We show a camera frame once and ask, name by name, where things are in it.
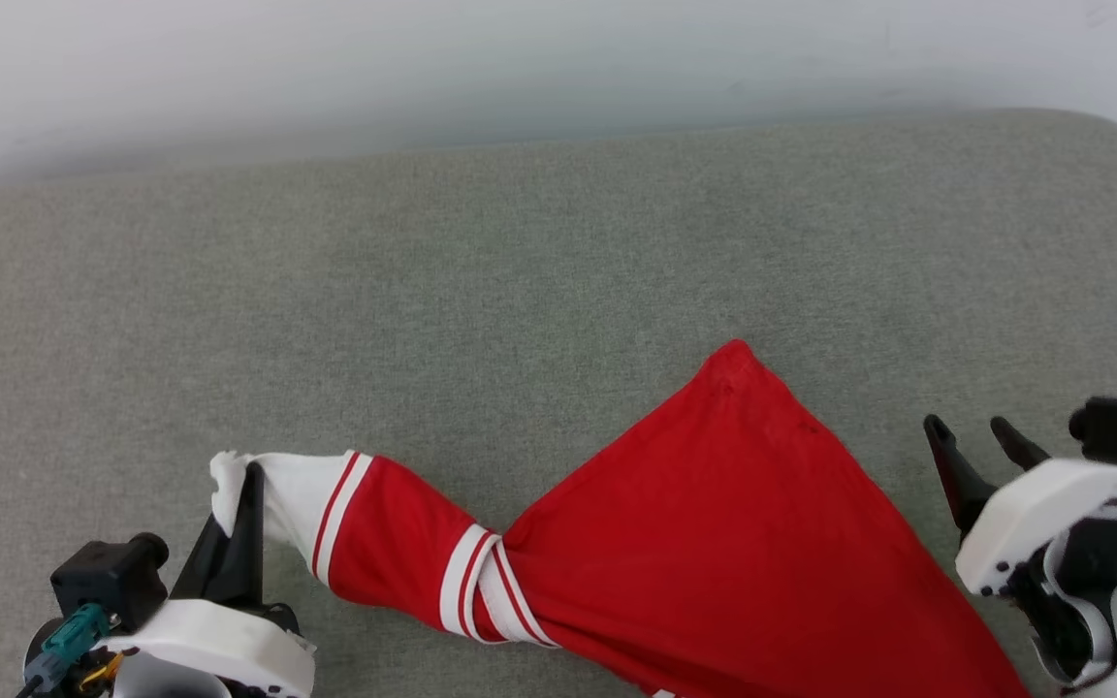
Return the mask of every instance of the sleeve stripe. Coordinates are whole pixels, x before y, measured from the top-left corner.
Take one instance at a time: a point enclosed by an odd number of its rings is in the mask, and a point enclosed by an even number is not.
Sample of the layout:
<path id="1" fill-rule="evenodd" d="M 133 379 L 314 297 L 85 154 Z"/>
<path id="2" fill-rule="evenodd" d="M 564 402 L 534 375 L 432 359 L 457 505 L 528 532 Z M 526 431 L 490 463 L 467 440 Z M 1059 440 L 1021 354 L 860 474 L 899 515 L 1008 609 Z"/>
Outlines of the sleeve stripe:
<path id="1" fill-rule="evenodd" d="M 481 600 L 485 601 L 488 621 L 494 624 L 494 630 L 499 635 L 512 642 L 536 642 L 528 635 L 527 628 L 524 628 L 524 622 L 513 609 L 508 593 L 506 593 L 506 582 L 499 570 L 499 555 L 497 555 L 497 548 L 502 543 L 496 544 L 494 553 L 485 561 L 485 567 L 477 580 L 477 591 L 480 592 Z"/>
<path id="2" fill-rule="evenodd" d="M 364 474 L 369 472 L 369 465 L 372 465 L 373 457 L 364 453 L 353 453 L 347 459 L 347 466 L 338 478 L 332 496 L 327 503 L 327 508 L 322 517 L 322 525 L 318 527 L 318 538 L 313 544 L 313 574 L 322 580 L 323 584 L 330 586 L 330 557 L 334 553 L 334 544 L 338 536 L 338 526 L 342 517 L 347 511 L 347 504 L 355 495 L 360 482 L 364 480 Z M 327 529 L 333 533 L 327 535 Z"/>
<path id="3" fill-rule="evenodd" d="M 480 571 L 483 564 L 485 564 L 485 555 L 494 547 L 497 536 L 493 533 L 485 532 L 481 538 L 477 542 L 477 547 L 474 549 L 474 556 L 468 561 L 468 567 L 465 570 L 465 579 L 459 585 L 459 627 L 465 631 L 465 635 L 471 637 L 471 639 L 485 642 L 485 639 L 477 632 L 477 621 L 474 620 L 474 594 L 477 592 L 477 573 Z"/>
<path id="4" fill-rule="evenodd" d="M 447 572 L 442 575 L 442 587 L 438 592 L 438 615 L 442 628 L 456 635 L 465 635 L 465 595 L 468 587 L 470 562 L 477 556 L 490 532 L 478 525 L 470 525 L 456 543 L 451 560 L 447 562 Z"/>
<path id="5" fill-rule="evenodd" d="M 499 571 L 503 583 L 505 583 L 506 597 L 510 601 L 510 610 L 515 611 L 516 618 L 524 624 L 524 631 L 527 631 L 528 635 L 533 640 L 536 640 L 538 644 L 558 647 L 554 640 L 550 640 L 544 630 L 541 630 L 541 623 L 537 622 L 536 615 L 533 615 L 533 610 L 524 601 L 524 593 L 519 591 L 519 583 L 515 580 L 515 571 L 510 570 L 510 563 L 506 561 L 506 552 L 504 551 L 500 555 L 499 547 L 502 545 L 494 547 L 494 562 L 496 562 L 497 571 Z"/>

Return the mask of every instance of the gray couch cushion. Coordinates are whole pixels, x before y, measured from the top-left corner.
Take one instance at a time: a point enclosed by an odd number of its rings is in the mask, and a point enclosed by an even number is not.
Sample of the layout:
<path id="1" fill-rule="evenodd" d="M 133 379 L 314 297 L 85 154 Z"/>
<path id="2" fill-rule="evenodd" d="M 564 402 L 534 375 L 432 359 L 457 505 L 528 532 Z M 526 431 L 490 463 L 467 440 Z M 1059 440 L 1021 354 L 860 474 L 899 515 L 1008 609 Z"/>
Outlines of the gray couch cushion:
<path id="1" fill-rule="evenodd" d="M 1072 452 L 1069 411 L 1117 393 L 1117 127 L 999 112 L 3 191 L 0 695 L 85 541 L 156 532 L 172 582 L 222 448 L 389 453 L 506 526 L 733 336 L 949 570 L 922 417 L 1006 480 L 991 415 Z M 634 694 L 267 565 L 319 695 Z M 1023 619 L 974 603 L 1046 689 Z"/>

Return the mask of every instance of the white stripe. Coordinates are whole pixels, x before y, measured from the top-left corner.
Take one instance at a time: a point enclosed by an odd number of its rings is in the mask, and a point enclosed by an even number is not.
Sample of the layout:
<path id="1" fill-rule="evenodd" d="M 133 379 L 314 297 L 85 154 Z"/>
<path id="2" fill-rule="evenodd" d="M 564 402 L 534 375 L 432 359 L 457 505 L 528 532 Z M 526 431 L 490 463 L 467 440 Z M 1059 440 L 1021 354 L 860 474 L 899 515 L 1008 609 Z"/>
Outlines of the white stripe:
<path id="1" fill-rule="evenodd" d="M 351 497 L 355 495 L 360 481 L 364 480 L 364 474 L 369 472 L 369 466 L 372 463 L 372 456 L 356 453 L 355 459 L 351 462 L 347 480 L 342 482 L 341 489 L 334 496 L 334 505 L 330 508 L 330 517 L 325 522 L 325 533 L 322 534 L 322 548 L 318 551 L 318 579 L 327 586 L 330 586 L 330 555 L 334 552 L 334 539 L 338 536 L 342 516 L 347 511 Z"/>
<path id="2" fill-rule="evenodd" d="M 468 530 L 465 530 L 465 534 L 460 536 L 459 543 L 456 543 L 456 548 L 451 552 L 451 560 L 447 562 L 447 572 L 442 575 L 442 589 L 438 592 L 438 615 L 442 619 L 442 628 L 447 632 L 456 633 L 456 635 L 465 634 L 465 629 L 459 627 L 459 616 L 464 606 L 462 599 L 459 596 L 459 585 L 465 582 L 468 563 L 471 562 L 477 543 L 485 533 L 488 532 L 484 527 L 470 525 Z M 468 586 L 475 586 L 475 584 L 469 582 Z"/>
<path id="3" fill-rule="evenodd" d="M 480 570 L 485 567 L 485 560 L 489 556 L 490 551 L 502 542 L 502 535 L 490 535 L 486 541 L 485 545 L 481 545 L 480 551 L 477 553 L 477 560 L 470 561 L 468 566 L 470 567 L 470 573 L 468 573 L 468 589 L 465 590 L 465 602 L 462 602 L 462 611 L 465 611 L 465 623 L 468 623 L 468 632 L 474 633 L 474 640 L 478 642 L 484 642 L 485 644 L 496 644 L 485 640 L 484 637 L 477 632 L 477 620 L 474 618 L 474 597 L 477 596 L 477 580 Z"/>
<path id="4" fill-rule="evenodd" d="M 533 610 L 528 606 L 528 602 L 524 601 L 524 592 L 519 590 L 519 582 L 515 580 L 514 571 L 510 571 L 510 561 L 506 556 L 506 548 L 500 548 L 497 555 L 503 560 L 503 574 L 506 576 L 506 583 L 510 585 L 510 593 L 515 596 L 516 604 L 519 604 L 519 614 L 524 615 L 524 623 L 527 624 L 528 630 L 532 630 L 541 639 L 542 646 L 547 647 L 558 647 L 558 643 L 554 640 L 550 640 L 550 635 L 546 635 L 546 631 L 541 630 L 541 623 L 537 622 L 536 615 L 533 615 Z M 531 635 L 527 637 L 528 641 L 532 641 Z"/>
<path id="5" fill-rule="evenodd" d="M 519 586 L 515 583 L 515 574 L 510 571 L 510 562 L 506 560 L 506 547 L 502 541 L 496 543 L 496 548 L 497 556 L 506 565 L 506 570 L 499 570 L 496 557 L 491 555 L 487 564 L 483 567 L 480 577 L 477 580 L 481 599 L 485 601 L 485 610 L 488 611 L 488 616 L 494 622 L 494 629 L 499 632 L 499 635 L 513 642 L 533 642 L 533 644 L 541 644 L 542 647 L 558 647 L 555 641 L 546 637 L 546 633 L 541 630 L 537 620 L 533 618 L 533 611 L 528 609 L 527 601 L 524 601 L 524 593 L 519 592 Z M 523 620 L 515 613 L 515 606 L 510 604 L 510 596 L 508 595 L 508 591 L 506 591 L 505 584 L 503 584 L 503 577 L 506 577 L 510 584 L 510 592 L 514 593 L 515 602 L 519 605 L 519 611 L 524 615 Z M 531 623 L 533 632 L 541 638 L 541 641 L 537 640 L 537 637 L 528 633 L 524 624 L 525 622 Z"/>
<path id="6" fill-rule="evenodd" d="M 503 543 L 499 542 L 496 546 L 499 547 L 499 554 L 502 554 Z M 477 579 L 477 589 L 481 592 L 481 599 L 485 601 L 488 619 L 494 623 L 494 630 L 499 635 L 513 642 L 536 642 L 532 635 L 528 635 L 524 623 L 519 622 L 515 609 L 510 606 L 510 600 L 506 596 L 506 586 L 503 584 L 503 576 L 493 555 L 481 567 L 481 574 Z"/>

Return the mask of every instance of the white wall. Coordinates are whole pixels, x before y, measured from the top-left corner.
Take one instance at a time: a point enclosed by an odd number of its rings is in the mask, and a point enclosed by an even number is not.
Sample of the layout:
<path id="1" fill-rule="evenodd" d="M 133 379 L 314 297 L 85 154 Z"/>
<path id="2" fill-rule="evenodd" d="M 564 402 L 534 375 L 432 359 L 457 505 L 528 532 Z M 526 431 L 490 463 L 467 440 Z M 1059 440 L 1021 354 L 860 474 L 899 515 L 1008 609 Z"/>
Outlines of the white wall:
<path id="1" fill-rule="evenodd" d="M 0 0 L 0 184 L 966 106 L 1117 121 L 1117 0 Z"/>

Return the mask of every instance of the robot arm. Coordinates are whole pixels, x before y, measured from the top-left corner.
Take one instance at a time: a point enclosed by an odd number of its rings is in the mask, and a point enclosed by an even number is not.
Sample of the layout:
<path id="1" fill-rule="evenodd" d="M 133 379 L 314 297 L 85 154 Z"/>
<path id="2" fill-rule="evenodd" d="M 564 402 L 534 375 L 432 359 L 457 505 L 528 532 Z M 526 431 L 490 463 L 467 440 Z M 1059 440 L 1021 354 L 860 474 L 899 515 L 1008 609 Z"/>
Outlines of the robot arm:
<path id="1" fill-rule="evenodd" d="M 1080 698 L 1117 697 L 1117 401 L 1077 411 L 1086 459 L 1051 459 L 1002 417 L 991 423 L 1024 474 L 996 488 L 935 415 L 925 420 L 961 547 L 965 587 L 1002 596 L 1032 623 L 1050 676 Z"/>
<path id="2" fill-rule="evenodd" d="M 209 517 L 170 593 L 157 577 L 168 556 L 157 536 L 82 547 L 50 575 L 68 620 L 37 632 L 22 695 L 34 692 L 32 685 L 50 698 L 102 695 L 111 686 L 115 698 L 176 690 L 194 698 L 309 697 L 313 646 L 298 634 L 287 605 L 261 602 L 262 513 L 265 476 L 252 463 L 231 535 Z M 107 622 L 87 623 L 92 631 L 76 637 L 84 646 L 44 650 L 57 635 L 74 635 L 63 629 L 85 614 Z M 65 653 L 70 660 L 55 671 Z M 37 676 L 28 667 L 48 672 Z"/>

